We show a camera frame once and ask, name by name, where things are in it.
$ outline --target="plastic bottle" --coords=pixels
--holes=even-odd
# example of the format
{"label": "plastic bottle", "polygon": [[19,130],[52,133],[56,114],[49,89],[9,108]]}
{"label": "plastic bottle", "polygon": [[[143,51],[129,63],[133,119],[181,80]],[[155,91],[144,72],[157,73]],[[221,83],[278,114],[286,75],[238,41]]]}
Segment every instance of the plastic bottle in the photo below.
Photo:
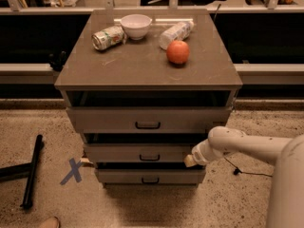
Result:
{"label": "plastic bottle", "polygon": [[172,41],[182,41],[183,39],[187,38],[193,26],[194,23],[192,21],[178,22],[176,25],[161,34],[159,39],[160,47],[163,49],[167,49]]}

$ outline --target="gray dresser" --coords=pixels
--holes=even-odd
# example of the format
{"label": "gray dresser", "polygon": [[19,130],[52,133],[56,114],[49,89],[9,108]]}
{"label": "gray dresser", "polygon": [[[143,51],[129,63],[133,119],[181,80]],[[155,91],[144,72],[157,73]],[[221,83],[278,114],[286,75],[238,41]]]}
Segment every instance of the gray dresser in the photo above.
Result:
{"label": "gray dresser", "polygon": [[[94,32],[132,13],[153,19],[142,40],[94,49]],[[158,39],[179,20],[195,26],[176,67]],[[144,8],[94,10],[55,86],[102,184],[198,184],[204,167],[183,158],[226,124],[242,82],[207,10]]]}

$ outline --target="floor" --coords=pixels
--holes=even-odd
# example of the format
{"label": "floor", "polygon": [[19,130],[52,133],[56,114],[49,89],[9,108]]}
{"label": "floor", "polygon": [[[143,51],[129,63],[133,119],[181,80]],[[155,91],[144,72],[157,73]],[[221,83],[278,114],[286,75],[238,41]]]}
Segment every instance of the floor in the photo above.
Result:
{"label": "floor", "polygon": [[[304,101],[237,101],[227,126],[250,135],[293,138],[304,133]],[[30,162],[36,136],[45,147],[36,174],[33,206],[20,208],[26,179],[0,182],[0,227],[33,228],[51,216],[63,228],[97,227],[265,227],[272,179],[233,175],[226,160],[207,166],[196,186],[108,185],[94,168],[80,167],[81,181],[60,182],[69,160],[83,155],[62,100],[1,100],[0,167]],[[229,161],[244,172],[272,174],[274,168],[242,154]]]}

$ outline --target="white robotic arm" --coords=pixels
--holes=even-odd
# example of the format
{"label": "white robotic arm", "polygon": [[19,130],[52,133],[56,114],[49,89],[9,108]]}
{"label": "white robotic arm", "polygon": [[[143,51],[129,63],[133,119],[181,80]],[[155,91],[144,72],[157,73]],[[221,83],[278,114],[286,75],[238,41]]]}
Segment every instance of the white robotic arm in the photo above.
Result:
{"label": "white robotic arm", "polygon": [[235,152],[275,166],[266,227],[304,227],[304,135],[294,139],[248,136],[218,126],[184,162],[188,167],[207,165]]}

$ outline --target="soda can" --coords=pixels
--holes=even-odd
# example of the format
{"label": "soda can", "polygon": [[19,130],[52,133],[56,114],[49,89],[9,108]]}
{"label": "soda can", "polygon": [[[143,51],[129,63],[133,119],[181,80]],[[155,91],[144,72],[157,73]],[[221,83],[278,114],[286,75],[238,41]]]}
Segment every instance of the soda can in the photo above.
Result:
{"label": "soda can", "polygon": [[97,50],[104,50],[124,40],[124,30],[120,26],[105,28],[92,35],[93,46]]}

